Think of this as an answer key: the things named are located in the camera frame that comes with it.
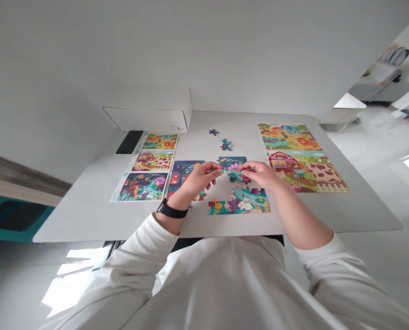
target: white sweater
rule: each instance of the white sweater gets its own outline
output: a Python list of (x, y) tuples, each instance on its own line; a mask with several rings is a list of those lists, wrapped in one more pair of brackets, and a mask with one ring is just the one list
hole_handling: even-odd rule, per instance
[[(409, 329), (409, 313), (337, 236), (296, 249), (308, 292), (276, 240), (206, 238), (169, 254), (177, 239), (150, 215), (58, 329)], [(157, 273), (162, 287), (152, 297)]]

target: black watch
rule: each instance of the black watch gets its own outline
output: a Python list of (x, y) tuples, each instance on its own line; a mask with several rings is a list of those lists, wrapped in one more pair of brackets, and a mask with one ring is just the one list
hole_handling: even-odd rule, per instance
[(166, 198), (162, 201), (162, 203), (160, 204), (160, 206), (157, 209), (157, 212), (160, 212), (161, 214), (164, 214), (164, 215), (166, 215), (168, 217), (171, 217), (171, 218), (174, 218), (174, 219), (181, 219), (181, 218), (184, 218), (186, 216), (187, 211), (189, 209), (187, 209), (185, 211), (179, 211), (179, 210), (173, 209), (172, 207), (169, 207), (169, 206), (166, 205), (167, 201), (168, 200)]

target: cardboard box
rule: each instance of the cardboard box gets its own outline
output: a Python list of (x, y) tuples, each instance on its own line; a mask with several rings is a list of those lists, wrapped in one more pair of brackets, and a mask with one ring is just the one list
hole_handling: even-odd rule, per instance
[(192, 117), (188, 88), (131, 87), (103, 107), (122, 131), (187, 133)]

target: sunlight on floor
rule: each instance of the sunlight on floor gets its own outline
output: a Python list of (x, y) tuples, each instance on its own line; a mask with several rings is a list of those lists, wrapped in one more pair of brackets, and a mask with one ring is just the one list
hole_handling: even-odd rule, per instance
[(47, 290), (42, 303), (52, 310), (47, 318), (56, 315), (77, 304), (82, 293), (91, 283), (92, 270), (105, 254), (105, 247), (97, 249), (70, 250), (67, 258), (82, 258), (70, 264), (62, 264)]

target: hand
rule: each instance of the hand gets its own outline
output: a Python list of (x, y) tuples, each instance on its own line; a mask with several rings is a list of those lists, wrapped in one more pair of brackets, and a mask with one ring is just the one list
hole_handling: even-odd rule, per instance
[(250, 161), (240, 166), (242, 175), (255, 180), (262, 187), (275, 192), (283, 186), (283, 181), (279, 179), (276, 172), (266, 163)]
[(178, 193), (185, 194), (193, 200), (204, 188), (209, 190), (211, 183), (215, 184), (215, 179), (221, 175), (222, 169), (221, 165), (210, 161), (196, 165), (187, 180), (183, 182)]

